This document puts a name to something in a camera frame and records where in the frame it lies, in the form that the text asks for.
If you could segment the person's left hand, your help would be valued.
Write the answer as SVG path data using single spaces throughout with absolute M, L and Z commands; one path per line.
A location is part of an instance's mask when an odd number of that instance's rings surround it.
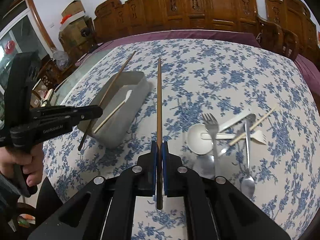
M 43 159 L 43 143 L 35 145 L 30 153 L 1 147 L 1 174 L 9 179 L 14 178 L 14 165 L 18 165 L 27 175 L 29 187 L 39 185 L 43 178 Z

